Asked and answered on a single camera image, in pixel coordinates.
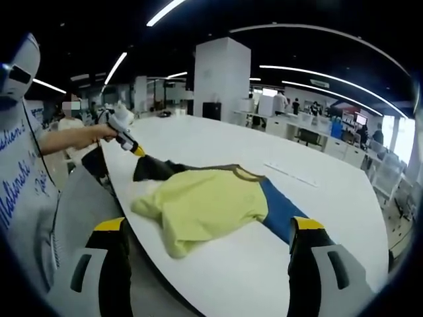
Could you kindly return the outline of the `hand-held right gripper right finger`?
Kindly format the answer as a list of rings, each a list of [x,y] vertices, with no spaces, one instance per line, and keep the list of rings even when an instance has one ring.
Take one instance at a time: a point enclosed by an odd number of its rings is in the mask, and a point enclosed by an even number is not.
[[[357,316],[374,297],[363,265],[314,219],[291,219],[288,316]]]

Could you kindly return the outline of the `person's left hand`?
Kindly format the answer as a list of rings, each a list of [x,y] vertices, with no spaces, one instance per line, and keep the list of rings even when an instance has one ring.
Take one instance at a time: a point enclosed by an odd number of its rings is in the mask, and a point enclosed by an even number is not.
[[[93,137],[95,141],[104,139],[106,142],[110,142],[116,138],[117,134],[115,130],[105,123],[93,126]]]

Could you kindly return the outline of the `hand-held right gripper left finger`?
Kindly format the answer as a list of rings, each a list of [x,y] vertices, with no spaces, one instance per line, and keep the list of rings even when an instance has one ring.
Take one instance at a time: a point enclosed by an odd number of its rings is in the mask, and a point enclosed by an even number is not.
[[[128,222],[104,221],[84,248],[63,262],[47,295],[58,316],[131,316]]]

